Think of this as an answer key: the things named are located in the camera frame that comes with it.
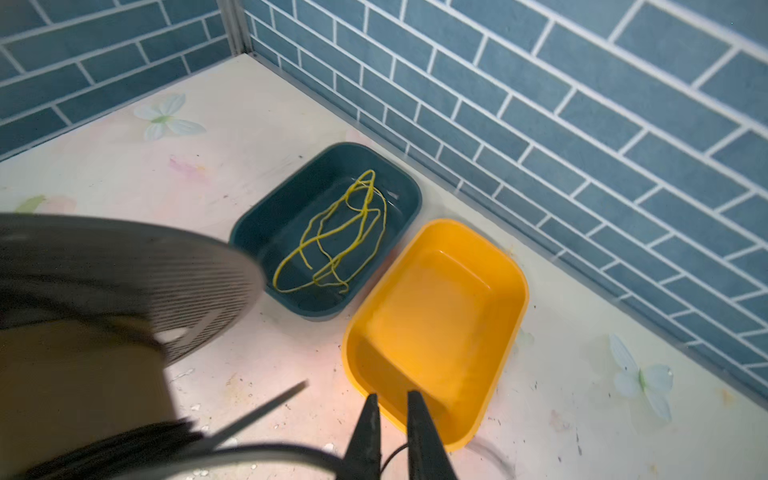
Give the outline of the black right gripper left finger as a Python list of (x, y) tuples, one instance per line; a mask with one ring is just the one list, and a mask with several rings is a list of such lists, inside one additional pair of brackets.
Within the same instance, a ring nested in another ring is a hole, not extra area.
[(366, 398), (343, 457), (345, 468), (353, 475), (341, 475), (336, 478), (379, 480), (381, 462), (381, 415), (378, 396), (373, 393)]

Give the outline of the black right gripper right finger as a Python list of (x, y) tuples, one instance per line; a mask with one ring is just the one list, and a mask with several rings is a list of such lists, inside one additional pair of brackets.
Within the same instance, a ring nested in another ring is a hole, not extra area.
[(457, 480), (422, 394), (407, 396), (408, 472), (410, 480)]

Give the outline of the dark grey perforated spool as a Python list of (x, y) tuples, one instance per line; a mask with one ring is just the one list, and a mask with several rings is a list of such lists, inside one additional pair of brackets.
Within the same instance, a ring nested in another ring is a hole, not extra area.
[(1, 475), (163, 478), (237, 460), (310, 462), (291, 444), (231, 447), (180, 418), (164, 368), (244, 316), (266, 283), (248, 256), (166, 227), (1, 218)]

